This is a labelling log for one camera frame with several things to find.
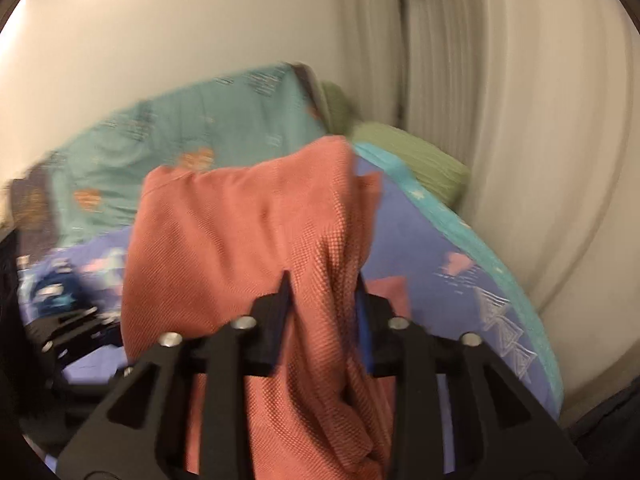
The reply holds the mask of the orange knit shirt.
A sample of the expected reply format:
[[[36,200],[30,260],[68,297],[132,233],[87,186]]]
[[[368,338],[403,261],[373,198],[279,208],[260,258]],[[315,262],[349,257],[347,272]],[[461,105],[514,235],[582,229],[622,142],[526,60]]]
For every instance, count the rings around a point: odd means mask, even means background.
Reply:
[[[383,185],[355,164],[325,136],[253,167],[160,167],[143,183],[122,293],[130,359],[162,333],[216,332],[291,278],[280,365],[246,383],[261,479],[379,479],[390,458],[390,404],[360,362],[355,312]]]

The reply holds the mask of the navy star patterned garment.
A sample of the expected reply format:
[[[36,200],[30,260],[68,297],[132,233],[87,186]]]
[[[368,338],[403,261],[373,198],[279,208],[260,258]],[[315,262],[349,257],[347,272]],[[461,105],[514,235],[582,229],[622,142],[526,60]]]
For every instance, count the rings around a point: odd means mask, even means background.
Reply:
[[[88,296],[76,266],[68,260],[55,260],[29,294],[36,318],[72,312],[88,304]]]

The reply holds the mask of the dark grey patterned pillow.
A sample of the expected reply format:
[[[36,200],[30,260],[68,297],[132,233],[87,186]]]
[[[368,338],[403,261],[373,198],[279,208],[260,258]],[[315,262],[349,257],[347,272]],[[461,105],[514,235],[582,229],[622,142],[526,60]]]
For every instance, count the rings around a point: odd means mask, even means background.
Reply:
[[[40,162],[23,177],[14,179],[9,187],[9,199],[20,255],[40,260],[58,244],[58,222],[47,165]]]

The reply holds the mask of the teal patterned pillow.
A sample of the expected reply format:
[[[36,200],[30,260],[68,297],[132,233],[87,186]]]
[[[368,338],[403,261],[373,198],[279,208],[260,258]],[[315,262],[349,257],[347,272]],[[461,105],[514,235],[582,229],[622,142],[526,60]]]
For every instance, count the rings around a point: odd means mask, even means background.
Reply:
[[[129,226],[158,166],[252,166],[326,134],[314,74],[282,63],[139,101],[57,148],[47,162],[58,242],[73,246]]]

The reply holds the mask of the purple patterned bedspread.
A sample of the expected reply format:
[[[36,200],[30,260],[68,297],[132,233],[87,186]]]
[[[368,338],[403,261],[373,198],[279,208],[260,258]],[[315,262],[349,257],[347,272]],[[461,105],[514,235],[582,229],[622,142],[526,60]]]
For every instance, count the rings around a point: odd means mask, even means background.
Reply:
[[[526,388],[551,414],[558,416],[562,386],[554,356],[540,319],[524,292],[499,259],[462,224],[461,219],[418,183],[401,160],[370,144],[355,148],[352,169],[358,176],[384,171],[383,194],[375,217],[374,237],[362,274],[372,294],[380,285],[398,292],[390,302],[407,300],[413,321],[434,335],[457,339],[463,333],[483,336]],[[142,183],[141,193],[158,191],[164,197],[178,184],[186,185],[187,205],[216,206],[216,200],[242,191],[257,198],[276,198],[270,160],[253,167],[190,171],[161,166]],[[119,312],[124,284],[124,262],[132,228],[97,236],[68,249],[51,250],[42,262],[20,271],[18,312],[25,326],[36,315],[29,300],[32,286],[50,271],[55,260],[76,266],[89,304],[102,312]]]

